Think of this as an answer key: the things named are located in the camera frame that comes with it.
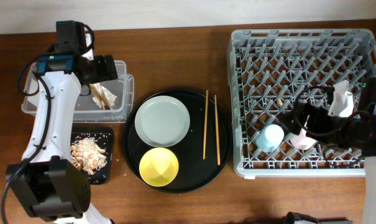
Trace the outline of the pink plastic cup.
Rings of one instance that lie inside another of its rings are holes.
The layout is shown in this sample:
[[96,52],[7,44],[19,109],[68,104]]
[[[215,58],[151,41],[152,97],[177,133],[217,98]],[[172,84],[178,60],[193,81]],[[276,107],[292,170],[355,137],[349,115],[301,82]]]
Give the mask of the pink plastic cup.
[[306,131],[304,129],[300,129],[299,135],[294,134],[290,139],[290,142],[292,146],[297,149],[308,150],[317,143],[317,140],[308,137],[306,135]]

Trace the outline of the brown snack wrapper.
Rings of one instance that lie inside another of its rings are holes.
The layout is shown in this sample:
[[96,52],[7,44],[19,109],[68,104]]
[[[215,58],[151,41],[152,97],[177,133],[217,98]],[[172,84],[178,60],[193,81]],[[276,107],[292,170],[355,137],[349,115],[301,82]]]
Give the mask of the brown snack wrapper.
[[97,99],[102,110],[109,110],[110,107],[108,105],[107,99],[105,94],[102,92],[101,85],[99,83],[90,84],[89,87],[91,88],[91,92],[94,97]]

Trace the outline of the white tissue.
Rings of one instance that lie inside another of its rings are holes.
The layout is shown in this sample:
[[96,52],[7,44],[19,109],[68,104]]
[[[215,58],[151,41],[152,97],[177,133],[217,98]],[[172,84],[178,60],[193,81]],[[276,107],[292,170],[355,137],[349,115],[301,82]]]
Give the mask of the white tissue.
[[[107,102],[108,102],[108,105],[110,107],[110,110],[113,109],[113,106],[115,105],[115,100],[117,98],[116,95],[114,95],[113,93],[111,93],[107,88],[105,88],[104,86],[101,85],[101,88],[102,88],[102,92],[105,94],[106,96],[106,99],[107,99]],[[97,102],[97,99],[94,97],[92,97],[92,100],[95,102],[95,104],[97,106],[100,107],[99,103]]]

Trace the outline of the blue plastic cup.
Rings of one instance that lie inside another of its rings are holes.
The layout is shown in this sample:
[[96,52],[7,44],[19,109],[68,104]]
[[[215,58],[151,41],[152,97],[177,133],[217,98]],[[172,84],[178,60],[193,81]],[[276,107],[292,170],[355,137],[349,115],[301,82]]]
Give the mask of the blue plastic cup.
[[255,143],[263,152],[272,152],[281,144],[283,138],[283,129],[279,125],[270,124],[260,131]]

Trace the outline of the food scraps pile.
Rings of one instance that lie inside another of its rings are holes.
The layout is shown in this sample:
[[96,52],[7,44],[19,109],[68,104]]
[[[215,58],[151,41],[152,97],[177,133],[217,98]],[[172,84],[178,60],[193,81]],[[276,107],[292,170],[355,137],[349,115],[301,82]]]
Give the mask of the food scraps pile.
[[70,146],[72,164],[78,170],[94,175],[107,165],[106,150],[101,149],[94,138],[78,140]]

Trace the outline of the grey ceramic plate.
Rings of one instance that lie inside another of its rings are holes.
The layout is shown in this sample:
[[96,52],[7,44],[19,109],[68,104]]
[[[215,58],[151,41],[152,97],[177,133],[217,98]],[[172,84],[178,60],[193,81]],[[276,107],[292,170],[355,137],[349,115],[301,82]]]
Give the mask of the grey ceramic plate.
[[139,106],[134,125],[138,136],[146,144],[170,147],[186,136],[190,127],[190,114],[177,98],[155,96]]

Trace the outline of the wooden chopstick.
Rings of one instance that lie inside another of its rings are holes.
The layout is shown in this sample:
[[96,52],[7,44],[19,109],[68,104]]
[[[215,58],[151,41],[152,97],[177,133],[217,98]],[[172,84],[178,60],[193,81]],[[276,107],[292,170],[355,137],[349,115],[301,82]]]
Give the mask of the wooden chopstick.
[[208,126],[208,98],[209,98],[209,91],[206,90],[205,110],[204,110],[204,133],[203,133],[203,160],[206,159],[207,126]]
[[214,117],[215,117],[215,130],[216,130],[216,155],[217,155],[217,165],[221,165],[221,153],[219,145],[219,119],[218,119],[218,101],[217,96],[214,95]]

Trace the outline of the yellow bowl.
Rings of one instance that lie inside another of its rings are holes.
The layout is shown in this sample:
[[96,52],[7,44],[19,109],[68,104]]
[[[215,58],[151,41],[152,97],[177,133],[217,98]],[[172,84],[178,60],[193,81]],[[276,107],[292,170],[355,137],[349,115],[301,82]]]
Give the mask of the yellow bowl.
[[142,180],[152,187],[170,184],[179,171],[177,156],[169,149],[156,147],[147,151],[139,162]]

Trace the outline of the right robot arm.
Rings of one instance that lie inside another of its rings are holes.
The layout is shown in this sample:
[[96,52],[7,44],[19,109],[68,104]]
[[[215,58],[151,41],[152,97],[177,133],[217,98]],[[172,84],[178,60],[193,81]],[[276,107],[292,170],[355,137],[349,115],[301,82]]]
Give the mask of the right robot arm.
[[[329,109],[300,102],[301,95],[314,89],[327,94]],[[376,77],[364,80],[356,108],[347,80],[333,86],[309,86],[296,96],[282,123],[292,134],[304,131],[306,138],[325,145],[327,150],[361,151],[355,163],[363,161],[365,169],[363,222],[376,223]]]

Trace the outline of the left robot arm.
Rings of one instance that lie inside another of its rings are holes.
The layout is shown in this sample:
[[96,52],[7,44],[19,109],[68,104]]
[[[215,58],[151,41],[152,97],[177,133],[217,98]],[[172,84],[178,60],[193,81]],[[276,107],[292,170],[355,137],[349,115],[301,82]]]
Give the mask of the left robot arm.
[[112,223],[91,203],[90,183],[72,162],[70,139],[83,86],[118,78],[112,55],[93,54],[93,30],[77,21],[56,23],[57,43],[29,61],[39,102],[21,162],[6,170],[1,218],[11,190],[31,218],[54,223]]

